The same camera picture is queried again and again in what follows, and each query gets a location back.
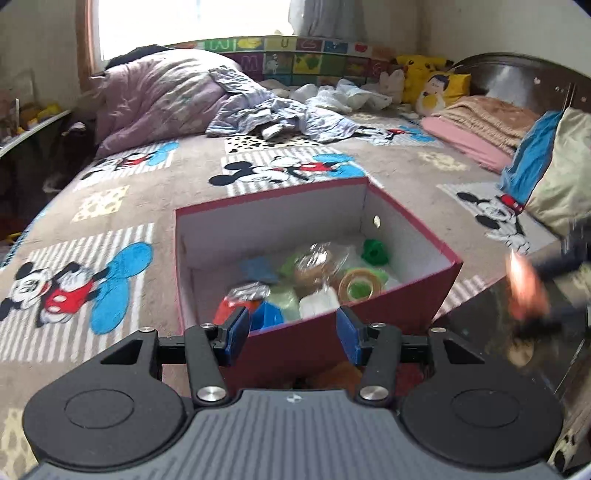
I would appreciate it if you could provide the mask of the green plastic screw toy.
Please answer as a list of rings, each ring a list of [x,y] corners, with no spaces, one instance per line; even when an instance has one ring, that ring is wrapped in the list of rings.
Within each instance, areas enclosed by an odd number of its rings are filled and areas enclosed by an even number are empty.
[[[390,261],[390,255],[384,243],[370,238],[363,242],[361,257],[363,261],[366,261],[372,266],[388,265]]]

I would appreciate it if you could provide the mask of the dark portrait box lid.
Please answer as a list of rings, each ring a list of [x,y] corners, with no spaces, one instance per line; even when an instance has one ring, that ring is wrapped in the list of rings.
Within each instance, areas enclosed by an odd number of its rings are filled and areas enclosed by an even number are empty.
[[[546,384],[572,409],[584,390],[590,342],[573,324],[548,337],[519,340],[517,322],[507,310],[503,278],[479,275],[456,280],[433,325],[462,336],[485,353],[512,363],[525,376]]]

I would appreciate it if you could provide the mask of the cluttered side desk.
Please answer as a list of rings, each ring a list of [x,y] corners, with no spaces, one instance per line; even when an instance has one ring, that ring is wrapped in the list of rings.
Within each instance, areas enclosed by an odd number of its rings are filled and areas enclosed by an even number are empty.
[[[70,113],[70,110],[63,110],[58,104],[51,104],[41,110],[35,117],[26,122],[25,129],[18,127],[15,136],[8,137],[6,140],[1,141],[1,157],[8,155],[25,140],[34,137],[44,128],[49,127],[58,120],[64,119]]]

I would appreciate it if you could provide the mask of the lilac quilt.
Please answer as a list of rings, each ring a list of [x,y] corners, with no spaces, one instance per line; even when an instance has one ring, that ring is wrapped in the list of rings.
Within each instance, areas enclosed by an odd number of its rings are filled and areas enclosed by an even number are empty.
[[[242,70],[235,60],[198,49],[172,49],[114,66],[95,81],[96,156],[202,134],[228,99],[209,75]]]

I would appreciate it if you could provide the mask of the dark wooden headboard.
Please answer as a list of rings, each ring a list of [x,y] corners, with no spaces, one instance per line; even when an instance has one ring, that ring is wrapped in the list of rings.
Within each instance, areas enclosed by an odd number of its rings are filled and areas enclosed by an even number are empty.
[[[590,78],[548,60],[486,53],[457,62],[452,71],[471,76],[471,94],[496,98],[539,115],[569,107],[590,111]]]

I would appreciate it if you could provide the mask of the yellow Pikachu plush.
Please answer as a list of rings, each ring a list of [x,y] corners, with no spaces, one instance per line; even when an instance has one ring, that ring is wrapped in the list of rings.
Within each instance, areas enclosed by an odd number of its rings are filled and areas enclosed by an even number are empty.
[[[425,84],[432,75],[446,72],[454,62],[444,57],[425,55],[399,55],[396,63],[402,67],[405,75],[402,102],[415,104]]]

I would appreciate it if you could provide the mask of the blue towel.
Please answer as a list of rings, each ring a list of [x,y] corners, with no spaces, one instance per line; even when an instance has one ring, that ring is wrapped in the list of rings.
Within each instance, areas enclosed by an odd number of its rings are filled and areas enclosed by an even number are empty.
[[[527,132],[511,164],[502,170],[499,189],[525,206],[551,161],[563,111],[548,111]]]

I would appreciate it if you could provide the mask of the grey curtain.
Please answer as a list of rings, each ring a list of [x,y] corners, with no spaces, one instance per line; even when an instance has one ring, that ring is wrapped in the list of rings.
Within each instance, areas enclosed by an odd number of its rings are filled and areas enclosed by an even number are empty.
[[[291,0],[288,21],[297,36],[345,41],[366,39],[362,1]]]

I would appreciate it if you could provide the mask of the tape roll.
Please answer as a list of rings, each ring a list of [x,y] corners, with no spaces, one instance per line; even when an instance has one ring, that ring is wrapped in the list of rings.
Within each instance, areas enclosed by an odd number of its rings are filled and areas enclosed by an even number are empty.
[[[381,269],[349,269],[339,281],[339,301],[349,303],[373,298],[384,291],[388,280],[389,275]]]

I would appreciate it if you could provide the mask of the grey clay bag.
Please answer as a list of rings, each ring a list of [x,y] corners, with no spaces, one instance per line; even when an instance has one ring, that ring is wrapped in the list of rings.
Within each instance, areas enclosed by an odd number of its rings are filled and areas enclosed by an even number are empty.
[[[259,281],[245,282],[228,291],[228,299],[232,302],[264,301],[269,296],[270,285]]]

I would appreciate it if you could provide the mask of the Mickey Mouse bed cover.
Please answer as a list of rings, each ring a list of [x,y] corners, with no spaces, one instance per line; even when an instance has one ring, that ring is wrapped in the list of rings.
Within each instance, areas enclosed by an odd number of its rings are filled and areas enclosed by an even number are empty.
[[[363,242],[379,240],[389,255],[387,286],[356,313],[419,333],[496,279],[510,250],[555,243],[509,206],[495,173],[416,119],[386,110],[353,120],[362,135],[331,144],[197,135],[135,147],[91,164],[52,200],[2,268],[3,298],[23,285],[24,264],[50,280],[76,263],[73,284],[91,293],[126,247],[146,243],[152,257],[123,280],[123,318],[110,331],[92,329],[93,301],[38,326],[35,296],[3,319],[3,478],[35,466],[21,422],[37,390],[142,327],[175,334],[211,320],[245,280],[243,259],[264,256],[280,272],[294,253],[334,242],[356,268]]]

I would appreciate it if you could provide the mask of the colourful alphabet foam mat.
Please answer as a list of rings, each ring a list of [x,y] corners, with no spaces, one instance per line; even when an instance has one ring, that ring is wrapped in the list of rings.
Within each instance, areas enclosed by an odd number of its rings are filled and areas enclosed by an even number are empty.
[[[286,86],[335,85],[345,78],[358,86],[377,83],[394,70],[394,50],[365,42],[298,36],[228,37],[177,43],[226,56],[256,81]]]

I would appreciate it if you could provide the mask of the crumpled blue grey clothes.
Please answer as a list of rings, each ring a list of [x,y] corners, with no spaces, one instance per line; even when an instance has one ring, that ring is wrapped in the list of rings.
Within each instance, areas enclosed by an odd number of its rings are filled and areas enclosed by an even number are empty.
[[[216,67],[209,76],[228,93],[228,99],[207,126],[208,136],[243,136],[259,130],[270,139],[296,132],[318,143],[331,143],[348,139],[359,129],[337,112],[277,96],[237,70]]]

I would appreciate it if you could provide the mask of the pink folded blanket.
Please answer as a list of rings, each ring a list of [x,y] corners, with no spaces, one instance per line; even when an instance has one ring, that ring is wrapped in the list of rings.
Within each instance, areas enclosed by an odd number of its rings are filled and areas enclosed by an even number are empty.
[[[421,126],[427,133],[449,143],[486,170],[500,174],[512,163],[512,155],[449,120],[425,117],[421,120]]]

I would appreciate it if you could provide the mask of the red cardboard shoe box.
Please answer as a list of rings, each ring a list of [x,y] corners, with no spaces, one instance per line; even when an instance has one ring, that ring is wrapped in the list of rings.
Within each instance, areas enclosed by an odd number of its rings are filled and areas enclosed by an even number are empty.
[[[344,360],[335,332],[342,304],[363,321],[425,331],[462,267],[448,245],[365,177],[183,207],[174,233],[184,327],[211,322],[239,284],[259,281],[280,290],[283,323],[252,332],[235,364],[222,371],[233,390],[307,376]],[[368,238],[384,243],[388,265],[363,261]],[[353,268],[385,271],[384,291],[341,303],[339,281]]]

